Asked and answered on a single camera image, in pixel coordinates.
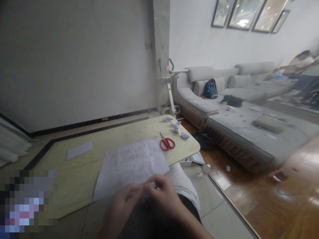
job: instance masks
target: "curtain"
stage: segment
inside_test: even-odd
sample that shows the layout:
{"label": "curtain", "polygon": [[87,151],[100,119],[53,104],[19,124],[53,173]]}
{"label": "curtain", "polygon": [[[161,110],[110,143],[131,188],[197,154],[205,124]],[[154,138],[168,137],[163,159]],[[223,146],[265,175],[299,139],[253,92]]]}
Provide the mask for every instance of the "curtain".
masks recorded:
{"label": "curtain", "polygon": [[25,134],[0,123],[0,167],[27,154],[32,146],[28,140],[30,138]]}

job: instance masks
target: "gray sofa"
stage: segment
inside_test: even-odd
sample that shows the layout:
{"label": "gray sofa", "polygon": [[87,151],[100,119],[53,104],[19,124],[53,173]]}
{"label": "gray sofa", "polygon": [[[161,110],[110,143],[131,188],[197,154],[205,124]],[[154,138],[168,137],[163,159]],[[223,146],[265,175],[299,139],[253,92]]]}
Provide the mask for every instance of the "gray sofa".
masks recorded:
{"label": "gray sofa", "polygon": [[[293,83],[279,86],[267,81],[272,78],[274,69],[271,62],[239,64],[225,70],[215,70],[211,66],[188,69],[188,74],[180,74],[173,81],[173,98],[181,106],[181,114],[209,133],[218,145],[253,173],[277,169],[319,130],[315,124],[270,109],[257,112],[249,108],[256,107],[253,103],[285,94],[293,86]],[[200,97],[203,87],[212,78],[219,96],[214,100],[203,99]],[[219,104],[224,95],[241,97],[245,102],[233,113]],[[286,119],[290,127],[274,134],[253,125],[252,121],[265,112]]]}

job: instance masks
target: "table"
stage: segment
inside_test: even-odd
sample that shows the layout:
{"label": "table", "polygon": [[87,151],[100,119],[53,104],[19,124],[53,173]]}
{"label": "table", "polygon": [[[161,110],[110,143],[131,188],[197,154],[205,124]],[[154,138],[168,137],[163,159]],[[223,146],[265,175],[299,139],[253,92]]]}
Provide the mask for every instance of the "table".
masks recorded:
{"label": "table", "polygon": [[[191,135],[189,139],[183,139],[181,133],[174,133],[171,123],[162,120],[164,117],[171,116],[159,116],[55,143],[34,169],[59,171],[58,191],[54,200],[58,208],[56,217],[66,216],[93,202],[95,183],[104,159],[104,151],[107,149],[154,136],[160,141],[161,131],[176,144],[174,149],[164,152],[168,165],[196,154],[200,150],[199,143]],[[183,126],[180,125],[179,128],[180,132],[189,134]],[[93,150],[65,161],[69,149],[90,140]]]}
{"label": "table", "polygon": [[266,100],[266,103],[262,105],[265,108],[275,110],[293,117],[319,124],[319,111],[310,109],[307,106],[295,106],[288,102],[289,98],[298,94],[300,91],[292,91],[288,94],[273,97]]}

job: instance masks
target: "framed picture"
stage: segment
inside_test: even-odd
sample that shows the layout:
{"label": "framed picture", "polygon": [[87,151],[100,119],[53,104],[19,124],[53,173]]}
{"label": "framed picture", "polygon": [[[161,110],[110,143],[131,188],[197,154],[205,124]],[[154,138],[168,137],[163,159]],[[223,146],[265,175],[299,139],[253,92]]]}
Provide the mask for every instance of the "framed picture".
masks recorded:
{"label": "framed picture", "polygon": [[233,8],[234,0],[217,0],[212,27],[224,27]]}
{"label": "framed picture", "polygon": [[290,13],[290,10],[283,10],[282,13],[280,14],[278,21],[276,22],[275,26],[273,27],[273,30],[271,31],[272,33],[277,33],[279,32],[281,26],[287,19],[288,15]]}
{"label": "framed picture", "polygon": [[254,24],[254,32],[270,33],[288,0],[265,0]]}
{"label": "framed picture", "polygon": [[249,31],[265,0],[235,0],[227,28]]}

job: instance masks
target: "pixelated area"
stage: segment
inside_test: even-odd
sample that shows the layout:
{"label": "pixelated area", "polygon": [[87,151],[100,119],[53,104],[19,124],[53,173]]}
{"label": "pixelated area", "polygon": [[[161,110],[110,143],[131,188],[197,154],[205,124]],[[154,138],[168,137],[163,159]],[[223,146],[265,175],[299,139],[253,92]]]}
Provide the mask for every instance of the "pixelated area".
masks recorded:
{"label": "pixelated area", "polygon": [[0,238],[29,238],[28,234],[54,232],[52,226],[57,225],[58,220],[55,206],[57,179],[57,170],[2,171],[0,187],[4,219],[1,220]]}

